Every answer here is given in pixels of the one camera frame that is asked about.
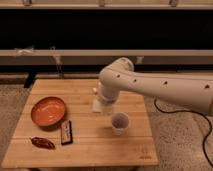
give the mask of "paper cup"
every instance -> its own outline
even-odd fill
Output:
[[[115,135],[122,135],[129,127],[129,116],[126,113],[113,113],[111,125]]]

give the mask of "black cable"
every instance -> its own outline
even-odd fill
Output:
[[[211,160],[209,159],[209,156],[208,156],[208,154],[207,154],[207,152],[206,152],[206,146],[205,146],[206,141],[207,141],[209,135],[210,135],[211,132],[212,132],[212,123],[211,123],[211,121],[210,121],[205,115],[203,115],[202,113],[195,112],[195,111],[192,111],[192,110],[184,110],[184,109],[183,109],[183,110],[174,110],[174,111],[164,111],[164,110],[162,110],[162,109],[160,109],[160,108],[158,107],[158,105],[157,105],[157,99],[154,100],[154,105],[155,105],[156,109],[157,109],[158,111],[162,112],[162,113],[172,114],[172,113],[180,113],[180,112],[191,112],[191,113],[193,113],[193,114],[197,114],[197,115],[199,115],[199,116],[202,116],[202,117],[208,122],[209,131],[207,132],[207,134],[206,134],[206,135],[204,136],[204,138],[203,138],[202,149],[203,149],[203,153],[204,153],[204,155],[205,155],[205,157],[206,157],[208,163],[209,163],[210,166],[213,168],[213,163],[212,163]]]

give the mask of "orange bowl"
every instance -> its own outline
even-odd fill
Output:
[[[46,97],[36,103],[31,111],[32,121],[38,126],[51,126],[66,113],[65,103],[58,97]]]

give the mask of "wooden table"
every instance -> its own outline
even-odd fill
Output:
[[[131,125],[123,136],[115,136],[110,117],[93,113],[95,79],[36,80],[2,162],[3,168],[90,167],[156,165],[155,145],[143,97],[121,92],[115,112],[126,112]],[[67,119],[72,121],[74,143],[62,146],[60,129],[43,130],[31,120],[35,103],[47,96],[63,99]],[[29,137],[53,141],[56,150],[36,148]]]

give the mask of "concrete floor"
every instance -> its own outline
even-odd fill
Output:
[[[0,163],[14,132],[20,112],[25,104],[30,89],[24,89],[22,84],[0,84]],[[145,98],[145,104],[150,116],[150,123],[159,165],[155,167],[139,167],[138,171],[210,171],[201,148],[203,135],[207,131],[206,122],[200,117],[189,113],[162,114],[154,105],[153,99]],[[159,101],[164,110],[178,107]],[[213,135],[207,143],[207,151],[213,161]],[[103,168],[63,168],[41,169],[57,170],[88,170],[88,171],[130,171],[133,167],[103,167]]]

